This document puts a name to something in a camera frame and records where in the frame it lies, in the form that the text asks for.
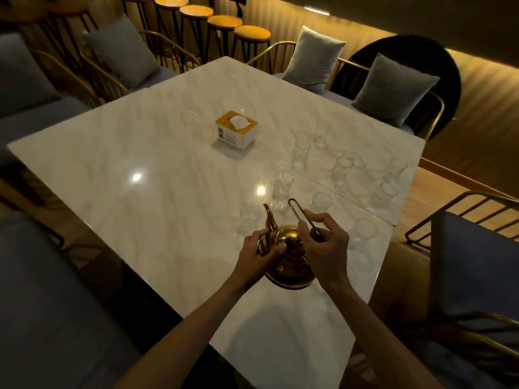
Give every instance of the left hand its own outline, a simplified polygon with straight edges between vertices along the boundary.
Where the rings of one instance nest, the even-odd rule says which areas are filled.
[[[264,257],[257,255],[258,241],[268,232],[269,229],[254,231],[252,235],[247,236],[243,241],[243,247],[238,256],[236,267],[229,277],[229,282],[243,292],[256,284],[267,272],[274,259],[283,254],[287,249],[287,245],[281,243]]]

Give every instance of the round black chair back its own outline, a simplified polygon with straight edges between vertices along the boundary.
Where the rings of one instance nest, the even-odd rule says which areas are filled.
[[[370,68],[378,53],[418,71],[440,77],[436,86],[431,89],[445,103],[445,110],[431,137],[437,135],[451,121],[461,97],[461,77],[449,52],[430,38],[418,35],[395,35],[363,47],[349,60]],[[367,72],[359,73],[353,78],[350,68],[345,67],[347,65],[344,65],[334,78],[331,91],[354,99],[364,85]],[[438,99],[433,95],[425,95],[405,123],[418,133],[437,116],[440,106]]]

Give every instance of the tissue box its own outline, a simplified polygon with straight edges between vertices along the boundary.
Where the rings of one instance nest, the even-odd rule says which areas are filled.
[[[235,116],[245,117],[249,121],[250,125],[242,128],[241,130],[236,130],[229,121],[231,117]],[[218,139],[221,139],[224,142],[237,147],[238,149],[244,149],[250,144],[250,142],[256,139],[258,131],[257,121],[254,121],[247,116],[243,116],[235,111],[230,110],[229,112],[225,113],[216,121],[216,123]]]

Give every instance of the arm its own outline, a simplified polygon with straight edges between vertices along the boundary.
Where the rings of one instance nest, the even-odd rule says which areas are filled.
[[[255,231],[245,238],[229,279],[149,350],[114,388],[171,389],[182,385],[229,311],[287,248],[283,243],[264,257],[256,255],[258,240],[267,232]]]
[[[441,388],[436,378],[409,351],[357,295],[348,280],[349,235],[328,214],[305,211],[313,222],[329,229],[320,230],[325,241],[317,243],[306,222],[299,222],[299,236],[315,276],[346,320],[366,353],[377,380],[385,388]]]

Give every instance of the forearm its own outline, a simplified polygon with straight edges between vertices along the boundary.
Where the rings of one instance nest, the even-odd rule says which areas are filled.
[[[178,388],[229,311],[243,295],[230,281],[144,355],[115,388]]]
[[[330,292],[381,387],[441,388],[436,378],[378,319],[351,286]]]

